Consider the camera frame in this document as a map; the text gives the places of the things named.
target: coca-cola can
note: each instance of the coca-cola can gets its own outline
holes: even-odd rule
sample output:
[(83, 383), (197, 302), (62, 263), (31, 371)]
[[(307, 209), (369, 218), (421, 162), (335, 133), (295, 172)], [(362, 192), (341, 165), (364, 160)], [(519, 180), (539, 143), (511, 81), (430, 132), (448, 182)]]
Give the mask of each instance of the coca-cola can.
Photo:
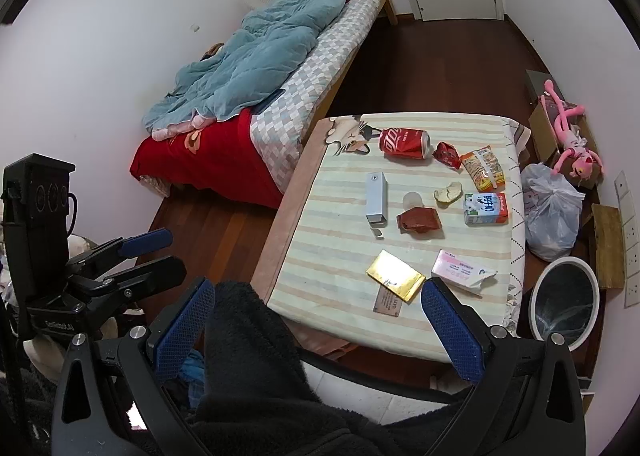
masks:
[(431, 140), (423, 129), (389, 128), (380, 133), (380, 150), (387, 155), (426, 159)]

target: wall outlet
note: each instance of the wall outlet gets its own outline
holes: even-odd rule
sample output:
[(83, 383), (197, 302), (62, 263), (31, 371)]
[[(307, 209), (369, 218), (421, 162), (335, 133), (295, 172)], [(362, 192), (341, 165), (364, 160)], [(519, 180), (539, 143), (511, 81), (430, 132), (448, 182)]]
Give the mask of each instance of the wall outlet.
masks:
[(629, 277), (625, 288), (625, 308), (640, 303), (640, 274)]
[(640, 245), (636, 243), (626, 252), (626, 279), (640, 272)]
[(625, 223), (623, 227), (623, 238), (625, 239), (626, 251), (638, 243), (638, 227), (636, 226), (635, 216)]
[(626, 176), (624, 171), (620, 171), (620, 174), (616, 177), (616, 192), (618, 193), (618, 201), (629, 192), (629, 186), (626, 184)]
[(635, 215), (636, 211), (634, 210), (634, 199), (631, 198), (631, 192), (628, 191), (620, 199), (620, 221), (622, 221), (622, 224), (625, 224)]

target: table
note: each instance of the table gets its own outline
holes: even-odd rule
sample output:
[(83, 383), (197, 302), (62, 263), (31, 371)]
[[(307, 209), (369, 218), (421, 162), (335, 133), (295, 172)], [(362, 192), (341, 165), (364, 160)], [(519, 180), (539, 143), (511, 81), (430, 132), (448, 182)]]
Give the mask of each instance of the table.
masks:
[[(515, 332), (524, 276), (522, 187), (516, 143), (522, 149), (522, 126), (504, 117), (448, 113), (364, 115), (377, 128), (426, 129), (433, 145), (452, 144), (460, 154), (489, 144), (502, 166), (510, 211), (506, 224), (469, 227), (463, 222), (462, 199), (438, 209), (443, 229), (418, 239), (401, 234), (396, 215), (409, 191), (436, 207), (434, 189), (460, 181), (475, 192), (466, 171), (459, 173), (428, 159), (389, 159), (370, 142), (369, 155), (334, 156), (335, 144), (324, 138), (332, 123), (318, 123), (284, 195), (252, 285), (267, 305), (286, 319), (332, 337), (392, 353), (449, 361), (422, 312), (419, 299), (404, 303), (398, 317), (372, 311), (379, 285), (365, 273), (385, 249), (429, 275), (440, 249), (498, 270), (495, 282), (480, 297), (452, 287), (487, 324)], [(376, 239), (365, 218), (367, 173), (383, 171), (388, 183), (388, 225)]]

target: pink panther plush toy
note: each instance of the pink panther plush toy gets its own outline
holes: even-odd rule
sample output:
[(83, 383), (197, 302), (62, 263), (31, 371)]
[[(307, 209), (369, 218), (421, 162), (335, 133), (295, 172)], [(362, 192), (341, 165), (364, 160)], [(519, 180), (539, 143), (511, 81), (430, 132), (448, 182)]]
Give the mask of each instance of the pink panther plush toy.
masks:
[[(564, 103), (560, 100), (560, 97), (558, 97), (558, 94), (554, 90), (554, 83), (550, 79), (545, 81), (545, 90), (551, 96), (554, 103), (556, 103), (556, 106), (558, 106), (559, 115), (556, 117), (556, 121), (554, 122), (554, 130), (556, 131), (558, 142), (561, 143), (564, 148), (562, 155), (560, 155), (558, 162), (556, 162), (556, 165), (554, 166), (554, 171), (559, 173), (564, 161), (572, 158), (575, 160), (572, 165), (573, 169), (571, 171), (571, 176), (580, 177), (583, 180), (588, 179), (593, 172), (594, 160), (600, 165), (600, 172), (604, 175), (604, 166), (602, 165), (600, 157), (597, 156), (594, 151), (585, 147), (587, 140), (576, 135), (567, 121), (567, 117), (583, 115), (584, 106), (565, 109)], [(540, 102), (542, 102), (542, 106), (545, 107), (544, 95), (540, 97)]]

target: striped tablecloth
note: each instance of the striped tablecloth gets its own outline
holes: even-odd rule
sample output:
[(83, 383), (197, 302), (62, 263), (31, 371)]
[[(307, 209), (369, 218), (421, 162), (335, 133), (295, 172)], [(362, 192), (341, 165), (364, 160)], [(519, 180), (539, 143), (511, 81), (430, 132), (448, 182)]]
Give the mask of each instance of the striped tablecloth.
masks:
[[(436, 207), (434, 189), (460, 181), (475, 192), (473, 181), (431, 159), (385, 158), (377, 143), (369, 155), (334, 156), (327, 148), (311, 186), (295, 232), (277, 276), (268, 306), (282, 316), (353, 343), (392, 353), (448, 361), (437, 335), (420, 307), (420, 299), (403, 303), (399, 317), (372, 311), (379, 284), (365, 273), (385, 249), (419, 272), (429, 275), (440, 249), (496, 269), (496, 283), (483, 286), (481, 296), (453, 292), (489, 324), (515, 332), (524, 275), (523, 202), (513, 134), (518, 124), (491, 115), (448, 113), (375, 114), (363, 117), (376, 128), (426, 129), (431, 143), (445, 141), (459, 154), (492, 147), (502, 166), (509, 221), (501, 225), (465, 225), (462, 198), (438, 209), (442, 230), (416, 239), (401, 234), (396, 215), (402, 198), (415, 191), (426, 207)], [(365, 217), (367, 173), (383, 171), (388, 183), (388, 224), (376, 239)]]

